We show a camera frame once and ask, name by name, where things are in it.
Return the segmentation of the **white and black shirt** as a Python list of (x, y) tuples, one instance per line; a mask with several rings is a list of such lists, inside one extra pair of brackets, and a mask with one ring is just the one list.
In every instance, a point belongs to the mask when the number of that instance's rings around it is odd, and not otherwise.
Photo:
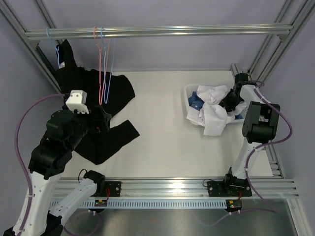
[[(199, 85), (196, 92), (210, 91), (224, 91), (228, 93), (230, 89), (226, 85)], [(204, 103), (200, 111), (189, 107), (187, 119), (196, 125), (204, 127), (204, 135), (220, 136), (226, 125), (235, 120), (236, 116), (229, 116), (227, 111), (220, 105), (208, 105), (207, 103)]]

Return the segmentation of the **blue plaid shirt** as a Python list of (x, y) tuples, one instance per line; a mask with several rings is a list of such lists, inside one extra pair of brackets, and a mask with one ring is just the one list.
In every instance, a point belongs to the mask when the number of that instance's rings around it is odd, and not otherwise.
[[(188, 99), (189, 106), (200, 111), (204, 103), (208, 105), (219, 105), (225, 98), (227, 92), (224, 91), (210, 91), (210, 92), (192, 92), (192, 96)], [(236, 108), (230, 112), (227, 111), (229, 116), (239, 116), (241, 112), (247, 107), (246, 102), (239, 103)]]

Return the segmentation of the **pink wire hanger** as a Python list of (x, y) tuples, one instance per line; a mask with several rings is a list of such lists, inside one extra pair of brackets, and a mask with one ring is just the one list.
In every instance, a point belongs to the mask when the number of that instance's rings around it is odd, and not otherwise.
[(107, 70), (107, 56), (109, 53), (109, 40), (104, 38), (103, 36), (103, 27), (100, 28), (100, 41), (101, 45), (99, 44), (96, 36), (96, 29), (97, 27), (94, 26), (93, 28), (93, 37), (98, 48), (98, 76), (99, 76), (99, 92), (98, 92), (98, 103), (102, 105), (104, 101), (104, 94), (106, 88), (106, 70)]

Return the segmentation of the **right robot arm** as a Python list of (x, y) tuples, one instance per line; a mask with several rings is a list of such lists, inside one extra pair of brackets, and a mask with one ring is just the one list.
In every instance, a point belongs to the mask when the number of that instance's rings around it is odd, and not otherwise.
[(207, 182), (209, 196), (213, 197), (250, 197), (252, 186), (249, 174), (264, 144), (276, 135), (280, 106), (272, 107), (263, 102), (256, 94), (257, 82), (249, 81), (248, 74), (235, 75), (235, 83), (220, 105), (228, 112), (236, 111), (241, 102), (246, 103), (246, 116), (242, 126), (244, 142), (239, 156), (229, 168), (224, 179), (218, 183)]

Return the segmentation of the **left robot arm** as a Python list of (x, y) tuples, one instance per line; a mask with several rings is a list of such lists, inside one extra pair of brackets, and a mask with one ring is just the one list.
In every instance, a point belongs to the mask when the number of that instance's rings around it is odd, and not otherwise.
[(90, 196), (107, 193), (105, 176), (88, 171), (57, 206), (49, 208), (54, 190), (72, 152), (90, 133), (109, 130), (111, 115), (101, 106), (91, 111), (61, 110), (46, 123), (40, 144), (32, 151), (27, 170), (28, 193), (16, 224), (5, 236), (59, 236), (74, 211)]

